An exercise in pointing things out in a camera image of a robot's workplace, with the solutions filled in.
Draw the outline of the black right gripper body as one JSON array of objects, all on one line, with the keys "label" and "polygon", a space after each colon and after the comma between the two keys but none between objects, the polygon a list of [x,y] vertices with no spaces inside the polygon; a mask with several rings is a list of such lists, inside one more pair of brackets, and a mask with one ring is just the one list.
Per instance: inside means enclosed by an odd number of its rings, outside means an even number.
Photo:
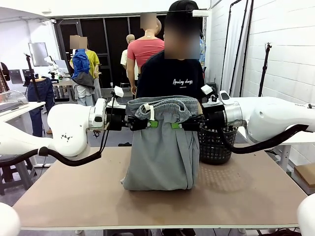
[{"label": "black right gripper body", "polygon": [[225,127],[225,107],[221,102],[215,105],[203,103],[202,112],[205,126],[208,128]]}]

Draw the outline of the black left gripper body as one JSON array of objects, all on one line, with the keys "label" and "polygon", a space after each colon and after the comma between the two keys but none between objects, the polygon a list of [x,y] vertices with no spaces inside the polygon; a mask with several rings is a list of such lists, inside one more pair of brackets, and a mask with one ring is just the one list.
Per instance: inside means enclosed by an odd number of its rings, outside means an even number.
[{"label": "black left gripper body", "polygon": [[105,112],[106,124],[108,124],[106,129],[110,131],[121,131],[125,122],[126,106],[107,106]]}]

